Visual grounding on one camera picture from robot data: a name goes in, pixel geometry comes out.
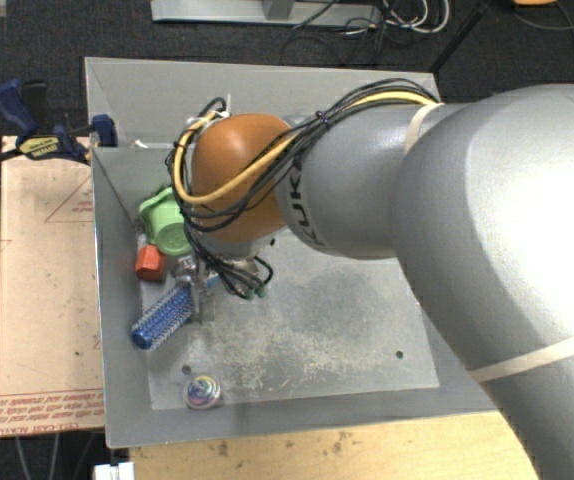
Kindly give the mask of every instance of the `red block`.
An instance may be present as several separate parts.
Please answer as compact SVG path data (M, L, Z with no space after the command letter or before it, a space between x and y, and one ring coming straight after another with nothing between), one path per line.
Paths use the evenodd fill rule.
M136 275L145 281L160 281L165 275L167 256L155 245L145 245L138 251Z

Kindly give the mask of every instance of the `clamp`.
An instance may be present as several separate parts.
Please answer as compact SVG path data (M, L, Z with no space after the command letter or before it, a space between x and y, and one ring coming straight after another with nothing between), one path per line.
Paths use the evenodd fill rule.
M83 164L91 161L91 151L76 140L76 134L95 132L98 140L93 146L116 147L118 138L114 122L107 114L94 116L88 126L68 132L56 125L51 134L39 134L39 122L45 118L47 85L41 81L25 84L13 79L0 86L0 113L17 125L21 133L16 147L0 155L0 162L25 155L31 160L60 158Z

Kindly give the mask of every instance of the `orange object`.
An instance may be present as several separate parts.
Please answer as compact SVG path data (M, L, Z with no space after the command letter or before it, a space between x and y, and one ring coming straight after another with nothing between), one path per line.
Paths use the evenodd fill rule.
M194 195L208 194L249 165L281 133L289 130L282 119L269 114L240 114L214 123L205 130L192 158L192 189ZM213 210L223 210L251 189L255 178L250 178L229 194L209 203ZM229 226L212 233L225 242L246 242L274 233L285 225L273 190L273 182L249 202L246 210ZM265 198L266 190L272 192ZM217 224L214 219L201 224Z
M136 275L144 281L160 281L165 275L167 256L155 245L145 245L138 251Z

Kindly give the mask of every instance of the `blue brush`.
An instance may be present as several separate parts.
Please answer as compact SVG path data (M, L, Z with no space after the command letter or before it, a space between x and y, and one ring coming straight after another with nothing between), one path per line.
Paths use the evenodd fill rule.
M193 309L191 286L177 284L132 326L131 339L143 350L156 350L189 320Z

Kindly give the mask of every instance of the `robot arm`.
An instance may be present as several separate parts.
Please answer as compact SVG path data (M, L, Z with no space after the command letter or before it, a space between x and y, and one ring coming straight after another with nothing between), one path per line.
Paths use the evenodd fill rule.
M437 107L409 152L417 104L433 102L426 94L401 98L407 89L415 92L386 87L389 96L366 100L384 105L352 111L368 97L357 96L345 102L347 115L318 115L305 138L296 132L312 121L299 129L248 116L229 130L235 122L216 122L197 141L192 186L185 184L192 194L179 195L198 224L188 232L208 259L226 264L255 257L284 223L324 253L398 257L418 301L536 471L574 478L574 86ZM250 123L258 125L253 133ZM290 155L289 140L304 146ZM279 147L274 160L249 171ZM210 170L216 156L226 166ZM180 162L182 151L172 169ZM241 169L251 174L238 192L200 199ZM270 182L260 183L265 175ZM232 219L237 211L244 220ZM209 227L219 228L216 236Z

